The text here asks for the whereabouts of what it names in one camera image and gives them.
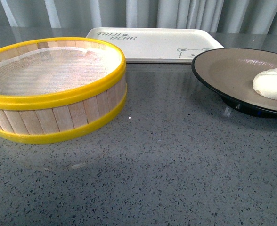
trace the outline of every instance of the curtain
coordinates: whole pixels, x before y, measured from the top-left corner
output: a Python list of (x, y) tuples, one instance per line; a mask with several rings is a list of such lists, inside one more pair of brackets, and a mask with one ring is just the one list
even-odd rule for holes
[(277, 0), (0, 0), (0, 26), (277, 34)]

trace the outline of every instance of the bamboo steamer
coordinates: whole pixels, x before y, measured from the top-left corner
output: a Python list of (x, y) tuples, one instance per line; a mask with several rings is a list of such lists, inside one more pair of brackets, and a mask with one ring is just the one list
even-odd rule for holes
[(0, 62), (60, 46), (116, 51), (121, 60), (105, 77), (78, 88), (34, 96), (0, 95), (0, 137), (29, 144), (65, 141), (99, 129), (122, 110), (127, 94), (126, 60), (110, 43), (75, 37), (26, 41), (0, 48)]

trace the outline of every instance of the white mesh cloth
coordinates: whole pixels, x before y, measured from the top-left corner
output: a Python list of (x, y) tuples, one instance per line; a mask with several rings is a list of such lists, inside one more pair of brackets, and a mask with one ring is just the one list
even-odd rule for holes
[(42, 48), (0, 62), (0, 95), (40, 95), (77, 88), (105, 77), (120, 63), (113, 49)]

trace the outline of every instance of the dough ball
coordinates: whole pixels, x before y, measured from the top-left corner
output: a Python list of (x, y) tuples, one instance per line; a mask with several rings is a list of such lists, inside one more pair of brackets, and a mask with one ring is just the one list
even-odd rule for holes
[(277, 100), (277, 68), (257, 74), (253, 79), (253, 89), (261, 96)]

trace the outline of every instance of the bear cartoon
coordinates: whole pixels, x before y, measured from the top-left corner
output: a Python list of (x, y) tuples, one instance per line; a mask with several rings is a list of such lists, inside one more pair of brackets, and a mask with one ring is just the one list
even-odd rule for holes
[(211, 50), (210, 48), (203, 48), (203, 49), (188, 49), (188, 48), (179, 48), (177, 51), (180, 53), (178, 56), (181, 59), (193, 59), (198, 54)]

